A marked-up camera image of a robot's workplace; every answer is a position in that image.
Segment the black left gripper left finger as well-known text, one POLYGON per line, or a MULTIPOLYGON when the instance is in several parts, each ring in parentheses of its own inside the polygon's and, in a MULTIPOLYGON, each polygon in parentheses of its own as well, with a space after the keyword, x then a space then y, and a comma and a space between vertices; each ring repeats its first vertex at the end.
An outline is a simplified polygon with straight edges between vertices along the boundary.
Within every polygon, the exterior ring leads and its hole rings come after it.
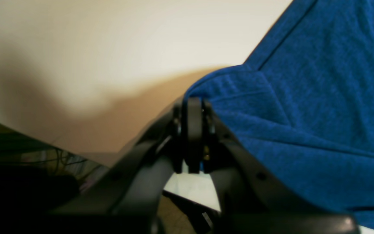
POLYGON ((181 116, 179 101, 87 192, 49 212, 48 227, 69 234, 164 234, 157 209, 166 183, 181 171, 174 153, 181 116))

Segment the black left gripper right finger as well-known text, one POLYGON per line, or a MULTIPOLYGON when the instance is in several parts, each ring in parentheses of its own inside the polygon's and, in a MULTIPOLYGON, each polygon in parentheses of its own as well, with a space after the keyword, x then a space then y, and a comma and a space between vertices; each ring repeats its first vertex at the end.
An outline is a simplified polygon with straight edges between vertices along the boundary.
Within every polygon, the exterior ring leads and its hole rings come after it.
POLYGON ((221 214, 215 234, 358 234, 355 219, 320 208, 255 159, 199 97, 187 100, 187 165, 213 181, 221 214))

